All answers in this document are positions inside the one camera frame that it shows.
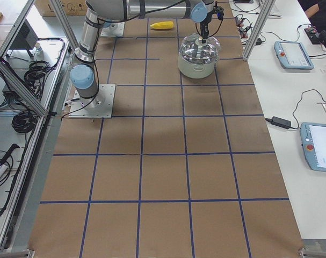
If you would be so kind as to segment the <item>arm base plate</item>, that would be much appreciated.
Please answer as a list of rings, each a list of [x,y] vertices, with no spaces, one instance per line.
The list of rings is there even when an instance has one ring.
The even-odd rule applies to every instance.
[[[103,25],[100,36],[105,38],[123,37],[125,23],[108,23]]]
[[[68,117],[73,119],[112,118],[115,88],[115,84],[101,84],[95,99],[80,98],[78,91],[75,90],[74,98],[77,100],[71,103]]]

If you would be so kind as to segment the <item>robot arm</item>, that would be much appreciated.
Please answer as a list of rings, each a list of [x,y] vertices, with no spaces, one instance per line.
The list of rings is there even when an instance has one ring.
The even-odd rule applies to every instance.
[[[178,68],[179,29],[152,32],[153,21],[192,24],[199,1],[87,1],[75,63],[93,66],[101,83],[115,83],[116,101],[142,102],[181,91],[216,89],[214,75],[189,78]]]
[[[115,30],[117,29],[118,25],[117,23],[110,23],[110,22],[105,22],[102,28],[102,33],[103,34],[113,34]]]

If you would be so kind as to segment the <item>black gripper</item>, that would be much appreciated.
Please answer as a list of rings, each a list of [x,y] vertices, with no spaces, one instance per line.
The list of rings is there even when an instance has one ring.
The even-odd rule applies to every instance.
[[[201,42],[206,43],[208,38],[208,24],[212,21],[212,16],[214,11],[211,11],[207,14],[206,18],[200,23],[201,29]]]

